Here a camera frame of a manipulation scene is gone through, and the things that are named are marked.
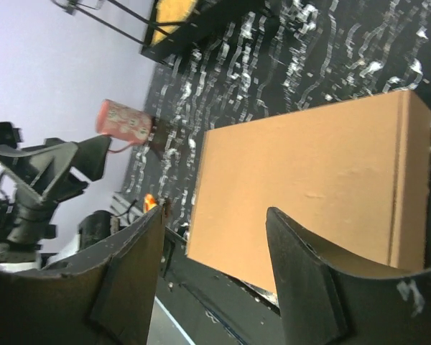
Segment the yellow object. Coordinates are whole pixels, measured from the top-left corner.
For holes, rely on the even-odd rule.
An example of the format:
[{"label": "yellow object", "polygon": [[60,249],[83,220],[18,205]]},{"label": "yellow object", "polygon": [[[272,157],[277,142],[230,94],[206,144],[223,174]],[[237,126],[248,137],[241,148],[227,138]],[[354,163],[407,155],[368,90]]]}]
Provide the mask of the yellow object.
[{"label": "yellow object", "polygon": [[157,205],[157,201],[153,197],[152,194],[146,194],[144,198],[144,213],[150,211],[152,208],[154,208]]},{"label": "yellow object", "polygon": [[[197,0],[161,0],[157,5],[157,22],[184,22],[192,13]],[[161,27],[165,32],[174,32],[178,26]],[[155,30],[152,44],[155,45],[166,36]]]}]

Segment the orange object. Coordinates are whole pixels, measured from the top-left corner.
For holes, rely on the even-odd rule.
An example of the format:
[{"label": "orange object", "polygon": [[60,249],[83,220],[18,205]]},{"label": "orange object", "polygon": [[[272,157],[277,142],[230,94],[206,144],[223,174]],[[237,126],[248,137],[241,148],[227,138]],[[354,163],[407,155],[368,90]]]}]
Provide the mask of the orange object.
[{"label": "orange object", "polygon": [[418,96],[394,91],[206,132],[188,258],[275,292],[276,206],[349,252],[422,270],[430,123]]},{"label": "orange object", "polygon": [[157,205],[157,201],[152,194],[146,194],[144,197],[144,213],[150,211]]}]

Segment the red can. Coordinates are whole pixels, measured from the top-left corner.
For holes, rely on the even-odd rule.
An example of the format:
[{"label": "red can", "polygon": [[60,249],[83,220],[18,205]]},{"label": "red can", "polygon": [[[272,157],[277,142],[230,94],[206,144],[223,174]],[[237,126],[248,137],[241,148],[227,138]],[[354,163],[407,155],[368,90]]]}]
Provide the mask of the red can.
[{"label": "red can", "polygon": [[143,145],[152,133],[153,119],[147,113],[129,108],[109,99],[102,102],[99,111],[96,132],[128,142],[121,152],[132,145]]}]

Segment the lavender wall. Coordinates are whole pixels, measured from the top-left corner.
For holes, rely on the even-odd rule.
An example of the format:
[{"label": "lavender wall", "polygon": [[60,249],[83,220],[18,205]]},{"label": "lavender wall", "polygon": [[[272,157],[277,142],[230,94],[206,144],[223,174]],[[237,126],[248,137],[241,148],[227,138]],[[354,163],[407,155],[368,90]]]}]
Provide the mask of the lavender wall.
[{"label": "lavender wall", "polygon": [[[144,16],[151,6],[151,0],[121,3]],[[143,37],[144,25],[116,7],[105,4],[97,13]],[[78,141],[95,135],[104,98],[142,108],[154,63],[138,51],[137,43],[81,13],[72,17],[50,0],[0,0],[0,121],[22,128],[26,145],[40,144],[45,137]],[[45,242],[45,251],[63,247],[84,216],[108,207],[128,159],[129,151],[110,155],[105,178],[61,205],[54,218],[60,235]]]}]

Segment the black metal frame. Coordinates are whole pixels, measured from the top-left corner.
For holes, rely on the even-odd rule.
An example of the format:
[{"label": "black metal frame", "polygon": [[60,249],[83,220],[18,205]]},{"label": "black metal frame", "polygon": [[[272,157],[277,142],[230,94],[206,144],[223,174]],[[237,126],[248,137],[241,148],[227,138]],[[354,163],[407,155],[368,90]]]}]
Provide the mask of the black metal frame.
[{"label": "black metal frame", "polygon": [[[106,25],[113,31],[139,43],[142,46],[140,53],[158,63],[164,63],[164,59],[170,55],[179,54],[192,43],[201,41],[203,38],[214,32],[216,28],[224,27],[229,22],[238,20],[249,11],[258,11],[264,8],[264,0],[237,0],[235,6],[233,5],[232,0],[218,0],[205,11],[195,11],[184,22],[157,22],[157,4],[159,0],[154,0],[149,19],[137,14],[130,8],[119,3],[117,0],[98,0],[98,6],[96,7],[84,5],[81,3],[82,0],[65,1],[66,5],[62,5],[58,0],[51,0],[51,2],[64,9],[68,14],[75,15],[75,13],[79,11],[91,19]],[[87,10],[99,10],[105,1],[110,2],[114,6],[117,6],[119,9],[146,24],[147,30],[144,40],[140,40],[128,34]],[[179,26],[179,28],[171,33],[162,29],[162,27],[168,26]],[[153,45],[152,40],[155,31],[161,32],[166,37]]]}]

